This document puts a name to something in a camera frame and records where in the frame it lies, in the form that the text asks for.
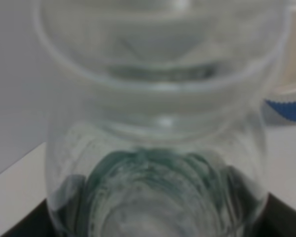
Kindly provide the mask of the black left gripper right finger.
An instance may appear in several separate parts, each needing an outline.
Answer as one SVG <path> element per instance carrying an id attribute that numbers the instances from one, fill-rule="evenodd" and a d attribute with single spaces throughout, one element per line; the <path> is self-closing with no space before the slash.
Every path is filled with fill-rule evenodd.
<path id="1" fill-rule="evenodd" d="M 259 237 L 296 237 L 296 211 L 269 195 L 258 228 Z"/>

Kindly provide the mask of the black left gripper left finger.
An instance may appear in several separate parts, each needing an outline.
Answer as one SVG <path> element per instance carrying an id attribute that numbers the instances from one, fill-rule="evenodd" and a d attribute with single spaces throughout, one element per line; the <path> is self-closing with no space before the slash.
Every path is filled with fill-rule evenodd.
<path id="1" fill-rule="evenodd" d="M 49 217 L 46 200 L 43 200 L 32 212 L 6 231 L 2 237 L 56 237 Z"/>

